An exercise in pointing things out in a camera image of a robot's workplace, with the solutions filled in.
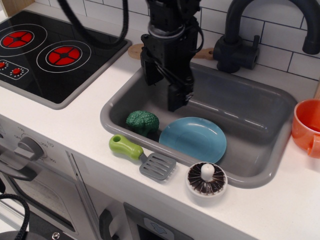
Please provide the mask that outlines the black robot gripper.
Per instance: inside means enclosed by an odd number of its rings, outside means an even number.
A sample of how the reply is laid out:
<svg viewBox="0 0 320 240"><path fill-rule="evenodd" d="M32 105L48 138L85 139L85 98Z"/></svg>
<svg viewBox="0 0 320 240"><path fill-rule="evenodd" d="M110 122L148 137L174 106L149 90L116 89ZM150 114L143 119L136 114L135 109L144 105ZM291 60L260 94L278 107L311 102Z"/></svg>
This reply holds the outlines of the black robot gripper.
<svg viewBox="0 0 320 240"><path fill-rule="evenodd" d="M154 85L163 78L168 86L167 108L170 112L186 106L193 97L194 77L190 61L195 55L198 31L189 26L178 37L159 38L151 34L141 36L144 44L141 52L141 67L145 82Z"/></svg>

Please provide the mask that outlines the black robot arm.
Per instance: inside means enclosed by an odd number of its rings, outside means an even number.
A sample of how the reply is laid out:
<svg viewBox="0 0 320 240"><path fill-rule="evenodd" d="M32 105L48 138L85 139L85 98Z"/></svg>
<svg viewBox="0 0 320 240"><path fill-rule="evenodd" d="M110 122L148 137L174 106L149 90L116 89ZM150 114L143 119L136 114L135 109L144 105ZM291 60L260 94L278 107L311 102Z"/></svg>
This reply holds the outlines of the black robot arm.
<svg viewBox="0 0 320 240"><path fill-rule="evenodd" d="M202 49L198 38L202 29L195 17L200 10L198 0L149 0L148 33L141 36L141 67L146 83L154 85L162 79L169 82L167 108L175 110L188 104L193 96L192 58Z"/></svg>

